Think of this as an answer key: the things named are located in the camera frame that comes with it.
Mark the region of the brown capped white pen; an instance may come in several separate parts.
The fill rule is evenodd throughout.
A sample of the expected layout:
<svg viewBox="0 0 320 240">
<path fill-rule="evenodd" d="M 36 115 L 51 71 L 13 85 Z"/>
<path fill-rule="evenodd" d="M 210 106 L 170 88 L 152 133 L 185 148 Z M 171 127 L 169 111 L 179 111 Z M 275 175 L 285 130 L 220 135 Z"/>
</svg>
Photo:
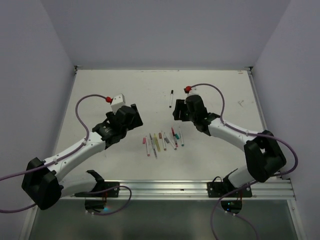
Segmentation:
<svg viewBox="0 0 320 240">
<path fill-rule="evenodd" d="M 163 150 L 166 151 L 167 150 L 167 144 L 166 144 L 165 135 L 164 135 L 163 131 L 161 131 L 161 137 L 162 137 Z"/>
</svg>

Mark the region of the grey capped white pen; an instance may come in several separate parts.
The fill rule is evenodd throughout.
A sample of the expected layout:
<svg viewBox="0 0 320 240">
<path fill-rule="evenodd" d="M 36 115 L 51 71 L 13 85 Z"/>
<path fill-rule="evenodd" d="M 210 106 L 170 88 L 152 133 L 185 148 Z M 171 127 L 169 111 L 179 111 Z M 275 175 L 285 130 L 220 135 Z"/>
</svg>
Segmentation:
<svg viewBox="0 0 320 240">
<path fill-rule="evenodd" d="M 174 150 L 177 150 L 177 147 L 176 147 L 175 143 L 172 141 L 172 139 L 171 139 L 170 137 L 168 137 L 168 140 L 169 140 L 169 143 L 170 143 L 170 145 L 172 146 L 172 148 L 173 148 Z"/>
</svg>

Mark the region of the teal capped white pen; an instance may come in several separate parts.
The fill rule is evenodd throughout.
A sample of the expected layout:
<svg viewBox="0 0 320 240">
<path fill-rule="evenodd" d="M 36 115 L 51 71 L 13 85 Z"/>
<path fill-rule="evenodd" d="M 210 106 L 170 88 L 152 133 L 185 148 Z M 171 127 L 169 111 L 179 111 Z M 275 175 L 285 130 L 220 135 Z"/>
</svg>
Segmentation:
<svg viewBox="0 0 320 240">
<path fill-rule="evenodd" d="M 180 141 L 181 141 L 181 146 L 184 147 L 185 142 L 184 142 L 183 132 L 182 132 L 182 129 L 180 126 L 178 127 L 178 130 L 179 130 L 179 137 L 180 137 Z"/>
</svg>

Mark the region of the magenta pen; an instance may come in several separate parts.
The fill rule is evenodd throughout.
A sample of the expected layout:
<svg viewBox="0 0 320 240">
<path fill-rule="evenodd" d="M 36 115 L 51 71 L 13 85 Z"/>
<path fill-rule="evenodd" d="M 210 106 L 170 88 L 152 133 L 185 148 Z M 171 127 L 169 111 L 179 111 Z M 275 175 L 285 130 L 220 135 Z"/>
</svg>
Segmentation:
<svg viewBox="0 0 320 240">
<path fill-rule="evenodd" d="M 174 131 L 173 127 L 171 127 L 171 133 L 172 133 L 172 137 L 173 137 L 173 141 L 174 141 L 175 147 L 178 148 L 178 142 L 177 142 L 176 134 L 175 134 L 175 131 Z"/>
</svg>

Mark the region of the black capped white pen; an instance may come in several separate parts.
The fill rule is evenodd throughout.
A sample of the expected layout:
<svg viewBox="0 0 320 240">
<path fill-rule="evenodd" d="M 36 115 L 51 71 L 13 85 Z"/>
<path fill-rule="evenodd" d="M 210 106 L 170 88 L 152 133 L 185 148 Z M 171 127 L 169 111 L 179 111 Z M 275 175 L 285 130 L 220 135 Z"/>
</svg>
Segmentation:
<svg viewBox="0 0 320 240">
<path fill-rule="evenodd" d="M 174 98 L 174 90 L 172 89 L 170 91 L 169 108 L 172 108 L 173 106 L 173 98 Z"/>
</svg>

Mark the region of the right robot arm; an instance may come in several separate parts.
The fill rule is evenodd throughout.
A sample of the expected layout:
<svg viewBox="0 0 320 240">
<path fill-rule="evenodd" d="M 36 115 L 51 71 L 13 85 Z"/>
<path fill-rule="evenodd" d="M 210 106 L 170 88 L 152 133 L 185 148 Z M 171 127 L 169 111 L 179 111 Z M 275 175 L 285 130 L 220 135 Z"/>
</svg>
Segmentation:
<svg viewBox="0 0 320 240">
<path fill-rule="evenodd" d="M 174 120 L 192 122 L 199 132 L 224 140 L 244 152 L 246 165 L 233 170 L 212 186 L 222 194 L 232 197 L 245 184 L 253 181 L 264 183 L 287 163 L 270 131 L 263 131 L 262 136 L 251 136 L 244 129 L 238 132 L 227 127 L 220 115 L 207 111 L 199 95 L 177 99 L 172 115 Z"/>
</svg>

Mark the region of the yellow pen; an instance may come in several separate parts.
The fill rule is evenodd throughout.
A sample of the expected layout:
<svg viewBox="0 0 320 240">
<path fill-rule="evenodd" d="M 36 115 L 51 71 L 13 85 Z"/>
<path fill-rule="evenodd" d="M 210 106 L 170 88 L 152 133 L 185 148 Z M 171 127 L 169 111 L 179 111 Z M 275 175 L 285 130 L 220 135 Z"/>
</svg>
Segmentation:
<svg viewBox="0 0 320 240">
<path fill-rule="evenodd" d="M 160 148 L 160 145 L 159 145 L 158 137 L 157 137 L 157 135 L 155 133 L 153 135 L 153 139 L 154 139 L 154 143 L 155 143 L 157 151 L 160 152 L 161 148 Z"/>
</svg>

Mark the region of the dark purple pen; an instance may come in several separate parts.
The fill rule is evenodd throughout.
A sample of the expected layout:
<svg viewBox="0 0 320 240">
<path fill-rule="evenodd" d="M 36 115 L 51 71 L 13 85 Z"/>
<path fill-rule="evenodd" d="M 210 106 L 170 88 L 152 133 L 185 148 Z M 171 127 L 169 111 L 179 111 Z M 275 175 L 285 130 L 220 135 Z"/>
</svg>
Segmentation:
<svg viewBox="0 0 320 240">
<path fill-rule="evenodd" d="M 156 151 L 156 146 L 155 146 L 155 143 L 154 143 L 153 137 L 151 136 L 151 134 L 150 134 L 150 133 L 149 133 L 149 138 L 150 138 L 151 147 L 152 147 L 152 150 L 153 150 L 153 153 L 154 153 L 155 159 L 158 159 L 157 151 Z"/>
</svg>

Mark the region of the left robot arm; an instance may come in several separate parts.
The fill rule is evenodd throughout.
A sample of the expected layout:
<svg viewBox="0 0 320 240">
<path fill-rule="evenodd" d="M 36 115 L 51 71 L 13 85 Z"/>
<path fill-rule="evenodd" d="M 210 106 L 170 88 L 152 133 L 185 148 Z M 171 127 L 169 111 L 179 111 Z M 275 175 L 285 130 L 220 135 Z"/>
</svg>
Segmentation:
<svg viewBox="0 0 320 240">
<path fill-rule="evenodd" d="M 128 131 L 142 125 L 135 104 L 106 113 L 106 120 L 76 144 L 45 160 L 32 159 L 27 165 L 22 189 L 41 210 L 49 209 L 68 195 L 103 196 L 109 185 L 95 170 L 87 170 L 80 179 L 68 177 L 68 174 L 90 157 L 120 142 Z"/>
</svg>

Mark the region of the pink capped white pen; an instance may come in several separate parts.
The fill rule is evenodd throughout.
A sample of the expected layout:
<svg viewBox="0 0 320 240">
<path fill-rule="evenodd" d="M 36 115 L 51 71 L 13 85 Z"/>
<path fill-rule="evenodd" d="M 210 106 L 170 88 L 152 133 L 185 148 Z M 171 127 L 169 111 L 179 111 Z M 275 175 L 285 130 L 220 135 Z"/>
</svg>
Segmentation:
<svg viewBox="0 0 320 240">
<path fill-rule="evenodd" d="M 145 136 L 145 146 L 146 146 L 146 154 L 148 157 L 150 157 L 150 147 L 149 147 L 149 142 L 147 136 Z"/>
</svg>

